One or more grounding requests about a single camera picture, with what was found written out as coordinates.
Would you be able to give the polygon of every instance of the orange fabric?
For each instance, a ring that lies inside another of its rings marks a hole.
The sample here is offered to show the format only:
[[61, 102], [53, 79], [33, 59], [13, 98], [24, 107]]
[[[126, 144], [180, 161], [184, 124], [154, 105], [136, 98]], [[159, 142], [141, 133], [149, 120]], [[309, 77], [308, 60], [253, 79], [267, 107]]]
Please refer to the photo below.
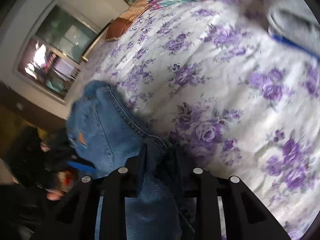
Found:
[[131, 24], [151, 5], [147, 0], [136, 0], [126, 11], [119, 15], [108, 28], [106, 40], [115, 41], [123, 35]]

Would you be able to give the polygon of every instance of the white wall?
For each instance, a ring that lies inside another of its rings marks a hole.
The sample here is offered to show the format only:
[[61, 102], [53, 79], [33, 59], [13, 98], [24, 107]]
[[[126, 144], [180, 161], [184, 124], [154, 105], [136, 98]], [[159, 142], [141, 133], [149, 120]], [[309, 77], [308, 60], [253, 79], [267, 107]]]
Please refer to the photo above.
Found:
[[[71, 102], [63, 105], [14, 73], [26, 38], [34, 24], [53, 0], [18, 0], [0, 27], [0, 81], [39, 107], [66, 119]], [[122, 0], [64, 0], [101, 28], [117, 17], [126, 4]]]

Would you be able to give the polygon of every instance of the floral bed sheet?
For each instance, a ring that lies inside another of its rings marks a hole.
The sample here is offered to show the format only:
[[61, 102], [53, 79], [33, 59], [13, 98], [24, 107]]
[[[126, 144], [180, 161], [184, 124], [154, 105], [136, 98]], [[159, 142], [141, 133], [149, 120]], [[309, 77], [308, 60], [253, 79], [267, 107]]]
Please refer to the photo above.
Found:
[[239, 176], [300, 239], [320, 209], [320, 63], [267, 27], [263, 0], [147, 11], [79, 78], [116, 85], [154, 132]]

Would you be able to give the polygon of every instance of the denim fabric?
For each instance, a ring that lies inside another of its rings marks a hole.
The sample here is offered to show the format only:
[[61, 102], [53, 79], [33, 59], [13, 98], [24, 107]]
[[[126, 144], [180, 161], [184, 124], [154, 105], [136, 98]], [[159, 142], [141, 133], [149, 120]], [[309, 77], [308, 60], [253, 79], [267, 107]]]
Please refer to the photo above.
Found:
[[[156, 179], [157, 164], [171, 147], [148, 132], [125, 107], [117, 91], [105, 82], [93, 81], [74, 103], [67, 121], [70, 140], [78, 155], [94, 163], [96, 178], [107, 176], [148, 146], [142, 190], [138, 198], [126, 198], [128, 240], [176, 240], [181, 238], [179, 215], [173, 194]], [[79, 133], [84, 141], [77, 140]]]

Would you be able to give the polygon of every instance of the metal screw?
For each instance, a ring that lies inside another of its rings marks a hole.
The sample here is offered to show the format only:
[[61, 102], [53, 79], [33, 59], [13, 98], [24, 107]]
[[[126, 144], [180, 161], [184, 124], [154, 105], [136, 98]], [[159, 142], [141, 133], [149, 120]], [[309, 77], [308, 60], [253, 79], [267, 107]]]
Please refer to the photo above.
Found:
[[125, 173], [128, 172], [128, 169], [127, 169], [126, 167], [121, 167], [121, 168], [118, 169], [118, 172], [119, 172], [120, 174], [125, 174]]
[[203, 169], [201, 169], [201, 168], [194, 168], [193, 169], [193, 173], [195, 173], [195, 174], [201, 174], [203, 172]]
[[83, 183], [88, 183], [90, 180], [91, 180], [90, 176], [84, 176], [84, 177], [82, 177], [82, 179], [81, 179], [81, 181], [82, 181]]
[[240, 179], [237, 177], [237, 176], [232, 176], [230, 178], [230, 181], [233, 182], [233, 183], [239, 183], [240, 182]]

